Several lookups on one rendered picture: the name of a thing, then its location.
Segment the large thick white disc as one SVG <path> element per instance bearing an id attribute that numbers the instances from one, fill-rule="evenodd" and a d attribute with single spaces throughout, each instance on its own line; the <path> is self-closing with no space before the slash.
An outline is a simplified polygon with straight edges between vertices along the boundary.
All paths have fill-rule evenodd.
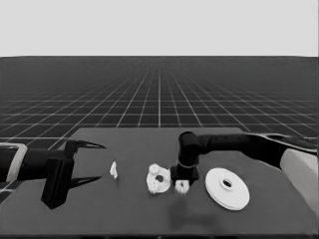
<path id="1" fill-rule="evenodd" d="M 245 182 L 226 168 L 211 169 L 205 176 L 204 184 L 210 197 L 228 210 L 242 210 L 250 201 L 250 192 Z"/>

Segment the white round carrier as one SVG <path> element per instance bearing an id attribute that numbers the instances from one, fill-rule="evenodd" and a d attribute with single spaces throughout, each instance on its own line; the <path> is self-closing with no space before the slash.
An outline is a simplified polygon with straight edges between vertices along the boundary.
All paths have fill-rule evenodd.
<path id="1" fill-rule="evenodd" d="M 153 174 L 150 174 L 148 173 L 147 175 L 147 185 L 152 182 L 152 181 L 155 181 L 157 180 L 159 182 L 159 185 L 160 185 L 160 190 L 159 190 L 159 193 L 165 193 L 169 190 L 170 186 L 171 186 L 171 181 L 165 181 L 163 179 L 163 173 L 162 173 L 162 170 L 164 169 L 164 167 L 160 167 L 160 172 L 158 175 L 153 175 Z"/>

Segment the small white T-shaped piece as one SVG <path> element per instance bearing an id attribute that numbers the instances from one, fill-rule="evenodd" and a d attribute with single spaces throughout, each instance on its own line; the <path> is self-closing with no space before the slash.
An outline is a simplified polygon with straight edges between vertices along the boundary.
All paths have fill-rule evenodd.
<path id="1" fill-rule="evenodd" d="M 118 178 L 118 172 L 117 172 L 117 163 L 114 161 L 111 165 L 110 168 L 110 175 L 114 178 L 117 179 Z"/>

